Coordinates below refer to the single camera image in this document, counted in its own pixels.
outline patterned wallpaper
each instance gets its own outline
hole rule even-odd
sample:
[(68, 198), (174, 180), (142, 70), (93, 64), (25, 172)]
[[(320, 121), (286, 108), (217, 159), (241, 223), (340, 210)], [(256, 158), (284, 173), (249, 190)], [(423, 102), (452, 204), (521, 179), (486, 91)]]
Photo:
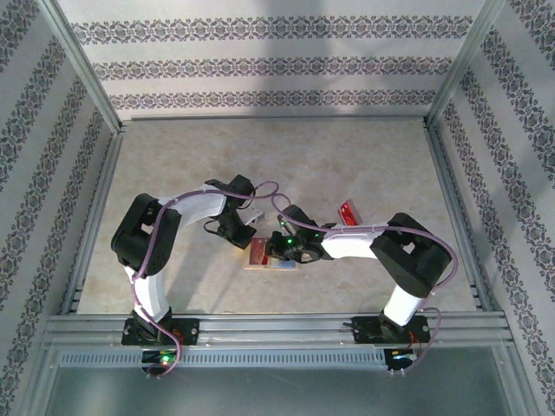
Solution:
[(112, 134), (33, 0), (0, 1), (0, 414), (18, 414)]
[(482, 0), (61, 0), (119, 116), (424, 115)]
[(555, 414), (553, 6), (507, 2), (437, 127), (541, 414)]

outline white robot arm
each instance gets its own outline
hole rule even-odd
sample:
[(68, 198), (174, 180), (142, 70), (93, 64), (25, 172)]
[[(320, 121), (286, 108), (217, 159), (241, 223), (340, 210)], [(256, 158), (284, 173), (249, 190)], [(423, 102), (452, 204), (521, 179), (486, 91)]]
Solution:
[[(200, 190), (228, 191), (245, 196), (255, 193), (251, 181), (240, 175), (229, 185), (217, 180), (208, 181)], [(140, 269), (150, 243), (150, 234), (145, 228), (154, 223), (162, 206), (172, 199), (139, 195), (112, 239), (112, 250), (118, 255), (134, 284), (134, 318), (151, 334), (156, 331), (149, 326), (149, 322), (171, 320), (171, 308), (163, 284), (163, 268), (172, 251), (177, 231), (202, 218), (214, 218), (219, 222), (216, 234), (244, 249), (256, 232), (249, 224), (264, 215), (252, 205), (249, 205), (249, 210), (238, 211), (245, 202), (243, 198), (218, 193), (203, 192), (176, 201), (161, 215), (145, 273), (137, 279), (135, 273)], [(297, 206), (290, 205), (281, 212), (277, 218), (289, 236), (274, 231), (266, 245), (268, 256), (299, 263), (342, 257), (376, 258), (382, 263), (396, 282), (395, 289), (380, 314), (384, 339), (394, 339), (403, 332), (403, 327), (411, 321), (451, 262), (451, 256), (443, 247), (427, 237), (419, 237), (411, 232), (385, 231), (379, 225), (375, 227), (380, 231), (374, 231), (374, 228), (368, 231), (368, 227), (349, 227), (347, 232), (344, 232), (344, 228), (339, 232), (334, 224), (325, 224), (319, 227), (325, 232), (316, 232), (299, 226), (305, 224), (317, 227), (317, 224)], [(426, 229), (406, 214), (396, 214), (384, 225), (419, 230), (429, 235)], [(406, 250), (410, 245), (414, 248), (411, 251)]]

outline enclosure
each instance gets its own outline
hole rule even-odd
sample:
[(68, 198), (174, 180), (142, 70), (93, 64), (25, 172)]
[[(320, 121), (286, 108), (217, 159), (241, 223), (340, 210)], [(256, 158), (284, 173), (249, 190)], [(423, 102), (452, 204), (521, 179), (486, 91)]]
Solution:
[[(1, 414), (555, 413), (552, 0), (0, 2)], [(344, 325), (388, 302), (380, 261), (251, 270), (207, 218), (164, 269), (197, 336), (147, 379), (112, 237), (137, 195), (237, 174), (454, 248), (418, 369)]]

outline table surface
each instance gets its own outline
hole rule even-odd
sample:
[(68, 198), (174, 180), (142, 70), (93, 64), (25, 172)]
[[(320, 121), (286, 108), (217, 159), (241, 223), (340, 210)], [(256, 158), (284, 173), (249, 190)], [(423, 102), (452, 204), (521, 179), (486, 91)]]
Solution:
[[(404, 211), (455, 246), (421, 119), (242, 119), (134, 121), (126, 129), (78, 313), (126, 314), (129, 282), (110, 240), (133, 199), (197, 189), (242, 174), (271, 179), (319, 224), (339, 222), (352, 198), (365, 224)], [(278, 229), (268, 202), (257, 237)], [(174, 313), (332, 313), (380, 311), (395, 286), (377, 260), (344, 258), (297, 271), (245, 270), (248, 251), (203, 231), (177, 236), (165, 271)], [(428, 302), (475, 310), (464, 267)]]

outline metal frame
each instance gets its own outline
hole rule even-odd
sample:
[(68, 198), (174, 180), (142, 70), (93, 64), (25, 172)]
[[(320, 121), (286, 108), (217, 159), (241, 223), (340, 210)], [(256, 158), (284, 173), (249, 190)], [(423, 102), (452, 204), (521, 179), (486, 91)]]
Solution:
[[(377, 314), (356, 314), (377, 316)], [(430, 329), (437, 320), (428, 317)], [(343, 326), (352, 314), (196, 315), (199, 343), (184, 348), (180, 367), (358, 368), (384, 370), (384, 348), (356, 345)], [(61, 367), (138, 367), (140, 348), (123, 347), (126, 315), (53, 316), (49, 319), (21, 415), (45, 414)], [(515, 415), (539, 414), (524, 369), (515, 362), (513, 336), (503, 312), (445, 313), (433, 348), (492, 348)]]
[(118, 156), (120, 155), (121, 141), (124, 133), (125, 132), (122, 130), (118, 134), (115, 134), (110, 142), (106, 161), (102, 166), (101, 176), (98, 181), (98, 187), (96, 188), (95, 199), (93, 200), (90, 213), (88, 214), (87, 226), (82, 237), (82, 245), (77, 254), (77, 259), (75, 260), (73, 272), (69, 277), (68, 289), (66, 290), (66, 296), (62, 304), (62, 315), (67, 315), (71, 311), (75, 299), (75, 291), (85, 283), (88, 266), (90, 265), (90, 260), (95, 248), (96, 236), (100, 228), (102, 213), (106, 206)]
[(453, 168), (449, 160), (447, 160), (441, 152), (440, 139), (437, 137), (435, 130), (427, 127), (425, 122), (423, 125), (435, 171), (440, 181), (441, 192), (445, 199), (451, 225), (453, 226), (455, 240), (459, 246), (461, 262), (467, 272), (469, 284), (471, 288), (475, 289), (477, 292), (476, 295), (480, 299), (480, 309), (485, 311), (495, 310), (496, 305), (493, 305), (490, 301), (485, 284), (485, 277), (481, 272), (478, 257), (473, 249), (473, 244), (465, 227), (464, 213), (462, 211), (464, 207), (460, 206), (457, 199), (458, 192), (455, 189), (457, 185), (449, 176), (449, 172), (452, 172)]
[(481, 43), (484, 41), (487, 32), (491, 28), (503, 4), (505, 4), (505, 0), (486, 0), (482, 5), (472, 27), (468, 31), (465, 41), (462, 43), (457, 56), (453, 60), (453, 64), (447, 72), (445, 81), (434, 97), (432, 107), (426, 115), (428, 119), (427, 127), (433, 126), (441, 115), (441, 112), (449, 102), (460, 79), (470, 65), (474, 54), (480, 48)]
[(95, 105), (100, 110), (102, 117), (108, 123), (112, 133), (118, 133), (121, 120), (115, 112), (112, 101), (110, 101), (106, 90), (93, 70), (81, 44), (77, 40), (68, 19), (62, 12), (62, 8), (56, 0), (37, 0), (40, 11), (46, 17), (52, 31), (68, 55), (75, 71), (85, 84), (88, 93), (93, 97)]

